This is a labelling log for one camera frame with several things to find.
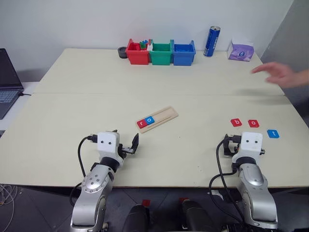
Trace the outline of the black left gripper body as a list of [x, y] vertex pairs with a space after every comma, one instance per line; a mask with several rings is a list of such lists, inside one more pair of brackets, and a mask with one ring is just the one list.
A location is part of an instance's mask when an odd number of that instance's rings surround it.
[[123, 154], [134, 154], [135, 153], [135, 149], [130, 148], [130, 147], [123, 147], [122, 144], [119, 144], [118, 147], [118, 155], [123, 155]]

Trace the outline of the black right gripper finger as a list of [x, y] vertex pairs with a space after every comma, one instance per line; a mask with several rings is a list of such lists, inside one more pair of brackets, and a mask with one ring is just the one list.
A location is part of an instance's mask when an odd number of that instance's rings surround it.
[[234, 156], [234, 152], [232, 152], [229, 148], [229, 143], [233, 142], [233, 136], [228, 136], [227, 134], [224, 137], [223, 146], [224, 146], [224, 156], [226, 157], [232, 157]]

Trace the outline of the person's bare hand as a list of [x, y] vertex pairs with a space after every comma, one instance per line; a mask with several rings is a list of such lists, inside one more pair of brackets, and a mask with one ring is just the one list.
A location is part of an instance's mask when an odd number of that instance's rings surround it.
[[281, 88], [293, 88], [308, 83], [307, 71], [294, 72], [289, 66], [277, 62], [262, 64], [251, 71], [251, 73], [259, 72], [267, 72], [269, 77], [265, 81]]

